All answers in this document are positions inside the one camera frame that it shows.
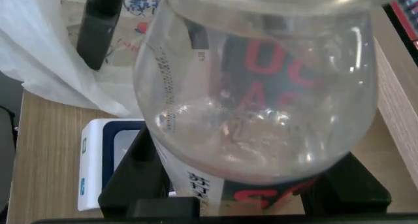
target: blue and white box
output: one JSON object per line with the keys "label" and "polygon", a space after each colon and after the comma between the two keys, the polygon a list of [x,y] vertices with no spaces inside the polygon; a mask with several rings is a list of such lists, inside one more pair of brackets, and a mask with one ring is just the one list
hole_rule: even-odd
{"label": "blue and white box", "polygon": [[82,131],[78,210],[100,208],[97,199],[144,126],[138,119],[96,119]]}

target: plastic bag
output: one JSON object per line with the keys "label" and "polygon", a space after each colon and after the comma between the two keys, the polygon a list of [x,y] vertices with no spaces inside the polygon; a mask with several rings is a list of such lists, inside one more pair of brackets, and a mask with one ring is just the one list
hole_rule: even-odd
{"label": "plastic bag", "polygon": [[0,0],[0,71],[45,99],[141,118],[132,69],[159,0],[123,0],[100,71],[75,49],[85,1]]}

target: clear glass jar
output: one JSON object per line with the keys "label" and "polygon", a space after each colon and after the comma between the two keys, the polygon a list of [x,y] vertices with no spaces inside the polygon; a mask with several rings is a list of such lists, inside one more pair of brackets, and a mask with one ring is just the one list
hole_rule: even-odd
{"label": "clear glass jar", "polygon": [[383,1],[162,1],[134,83],[176,190],[184,166],[268,185],[346,155],[376,112],[366,8]]}

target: printed label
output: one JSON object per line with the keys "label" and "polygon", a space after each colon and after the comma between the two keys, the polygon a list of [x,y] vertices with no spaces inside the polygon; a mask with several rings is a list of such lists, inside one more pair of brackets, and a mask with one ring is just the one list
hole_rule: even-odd
{"label": "printed label", "polygon": [[80,182],[80,195],[84,195],[85,179],[82,178]]}
{"label": "printed label", "polygon": [[83,139],[82,154],[86,152],[87,149],[87,138]]}

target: wooden surface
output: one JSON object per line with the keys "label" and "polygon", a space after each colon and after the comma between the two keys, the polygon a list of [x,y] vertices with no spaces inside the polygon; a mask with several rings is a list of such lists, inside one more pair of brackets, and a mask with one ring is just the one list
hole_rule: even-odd
{"label": "wooden surface", "polygon": [[372,11],[379,109],[418,187],[418,68],[382,8]]}
{"label": "wooden surface", "polygon": [[77,211],[80,138],[90,120],[108,117],[24,93],[7,223],[101,215]]}
{"label": "wooden surface", "polygon": [[[402,161],[418,184],[418,68],[381,9],[373,11],[372,20],[383,118],[377,114],[354,152],[391,192],[390,212],[418,212],[418,191]],[[106,117],[103,112],[24,93],[8,223],[101,216],[99,211],[78,212],[76,208],[79,143],[87,122]],[[300,199],[295,199],[282,213],[302,211]]]}

